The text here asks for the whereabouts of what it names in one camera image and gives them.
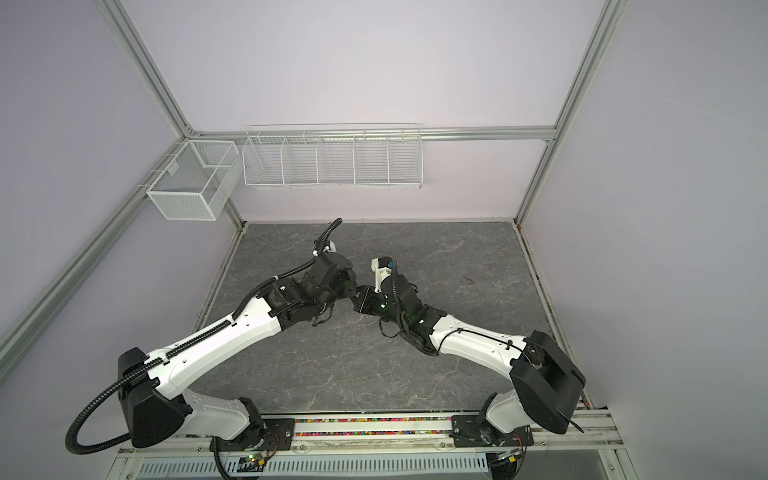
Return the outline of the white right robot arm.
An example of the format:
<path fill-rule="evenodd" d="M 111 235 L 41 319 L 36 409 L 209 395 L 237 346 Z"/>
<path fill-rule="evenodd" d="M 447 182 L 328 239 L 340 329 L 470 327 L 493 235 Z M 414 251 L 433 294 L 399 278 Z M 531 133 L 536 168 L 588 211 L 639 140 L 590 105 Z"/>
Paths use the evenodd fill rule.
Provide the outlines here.
<path fill-rule="evenodd" d="M 550 335 L 502 334 L 462 321 L 423 303 L 400 274 L 358 287 L 353 308 L 396 325 L 396 336 L 425 355 L 460 357 L 510 381 L 511 389 L 490 394 L 471 421 L 473 442 L 501 445 L 531 425 L 558 435 L 582 429 L 573 414 L 586 378 Z"/>

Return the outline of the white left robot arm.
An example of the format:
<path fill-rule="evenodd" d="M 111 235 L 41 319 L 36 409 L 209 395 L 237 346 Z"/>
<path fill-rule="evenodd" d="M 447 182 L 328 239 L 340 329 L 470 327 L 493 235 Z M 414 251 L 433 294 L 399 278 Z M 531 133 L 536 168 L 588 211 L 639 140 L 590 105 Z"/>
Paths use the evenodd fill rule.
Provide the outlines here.
<path fill-rule="evenodd" d="M 120 357 L 123 374 L 147 369 L 118 393 L 134 447 L 154 446 L 175 435 L 215 437 L 235 449 L 262 442 L 267 428 L 250 399 L 221 399 L 190 387 L 240 351 L 297 323 L 318 322 L 336 301 L 356 293 L 353 264 L 338 253 L 314 257 L 301 272 L 300 280 L 291 275 L 266 280 L 231 314 L 152 351 L 144 361 L 137 348 Z"/>

